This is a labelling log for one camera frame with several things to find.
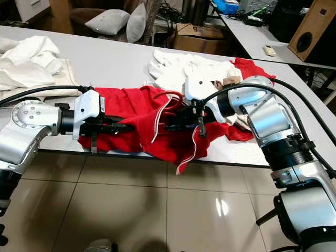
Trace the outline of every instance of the white tabletop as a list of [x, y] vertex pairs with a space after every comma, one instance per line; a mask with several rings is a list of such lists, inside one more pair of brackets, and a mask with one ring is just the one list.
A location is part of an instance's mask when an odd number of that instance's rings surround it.
[[[223, 15], [221, 19], [252, 59], [336, 70], [336, 67], [303, 62], [287, 47], [288, 43], [279, 42], [266, 26], [245, 25], [243, 21], [228, 19]], [[268, 56], [263, 49], [265, 45], [271, 46], [276, 56]]]
[[[170, 53], [186, 53], [171, 49], [5, 26], [0, 26], [0, 35], [12, 39], [24, 39], [33, 35], [49, 36], [60, 49], [61, 56], [70, 59], [77, 83], [80, 85], [92, 84], [95, 87], [140, 87], [145, 81], [151, 80], [148, 74], [147, 64], [150, 60], [154, 60], [152, 54], [155, 49]], [[213, 60], [232, 59], [217, 55], [199, 55]], [[277, 78], [292, 84], [300, 90], [315, 106], [315, 109], [320, 113], [322, 118], [325, 119], [331, 130], [336, 132], [336, 117], [288, 65], [258, 60], [254, 62], [256, 65], [264, 68], [267, 73], [276, 75]], [[276, 88], [292, 101], [302, 116], [302, 121], [306, 126], [307, 133], [317, 145], [318, 151], [331, 165], [336, 167], [336, 159], [333, 158], [336, 149], [327, 135], [322, 131], [322, 128], [314, 119], [313, 115], [293, 93], [280, 85], [276, 85]], [[72, 105], [73, 100], [74, 98], [62, 99], [63, 102], [70, 102], [70, 105]], [[9, 113], [10, 110], [0, 110], [0, 128], [8, 122]], [[85, 153], [81, 145], [77, 141], [73, 141], [70, 135], [46, 137], [42, 140], [40, 147], [42, 150], [48, 151]], [[149, 155], [145, 153], [126, 154], [109, 152], [108, 154], [129, 155], [129, 157], [149, 157]], [[213, 141], [208, 148], [208, 156], [200, 160], [246, 166], [267, 165], [261, 149], [254, 140], [237, 142], [228, 141], [226, 137], [221, 137]]]

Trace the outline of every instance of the cardboard box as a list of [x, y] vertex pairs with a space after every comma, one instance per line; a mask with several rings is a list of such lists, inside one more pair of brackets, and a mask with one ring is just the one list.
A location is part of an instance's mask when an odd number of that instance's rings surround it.
[[220, 29], [177, 24], [173, 48], [196, 53], [225, 55], [230, 48], [230, 43]]

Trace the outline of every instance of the cushion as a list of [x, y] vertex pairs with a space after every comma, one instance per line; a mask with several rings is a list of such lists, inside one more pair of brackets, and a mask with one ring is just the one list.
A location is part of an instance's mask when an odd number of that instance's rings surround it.
[[143, 35], [146, 28], [146, 8], [141, 3], [131, 14], [126, 28], [127, 41], [137, 42]]
[[108, 9], [93, 19], [85, 23], [85, 25], [96, 33], [105, 35], [115, 35], [127, 24], [130, 14], [121, 9]]

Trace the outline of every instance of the red cloth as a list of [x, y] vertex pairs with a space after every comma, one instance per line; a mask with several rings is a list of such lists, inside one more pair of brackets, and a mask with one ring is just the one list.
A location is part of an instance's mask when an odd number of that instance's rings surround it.
[[[243, 78], [253, 75], [270, 77], [253, 61], [237, 58], [235, 66], [242, 71]], [[206, 138], [199, 137], [199, 128], [192, 131], [165, 132], [159, 126], [163, 121], [161, 112], [165, 107], [176, 103], [167, 96], [153, 97], [163, 92], [161, 89], [145, 86], [140, 89], [95, 88], [105, 97], [106, 115], [125, 118], [120, 123], [131, 124], [135, 130], [117, 135], [98, 134], [98, 151], [121, 150], [124, 152], [146, 152], [159, 159], [176, 165], [177, 174], [182, 173], [193, 158], [207, 156], [207, 148], [218, 137], [227, 136], [229, 140], [247, 141], [253, 138], [250, 131], [243, 131], [227, 123], [207, 123]], [[91, 146], [91, 139], [80, 137], [79, 143], [86, 149]]]
[[232, 64], [234, 64], [236, 68], [240, 69], [243, 79], [254, 75], [275, 78], [274, 75], [269, 75], [261, 67], [256, 66], [250, 59], [236, 58], [235, 62]]

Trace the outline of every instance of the tiled floor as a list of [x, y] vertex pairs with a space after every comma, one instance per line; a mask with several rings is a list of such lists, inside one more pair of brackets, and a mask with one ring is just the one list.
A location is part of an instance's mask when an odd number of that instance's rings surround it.
[[1, 222], [1, 252], [81, 252], [108, 238], [121, 252], [266, 252], [291, 242], [256, 218], [278, 194], [270, 170], [39, 153]]

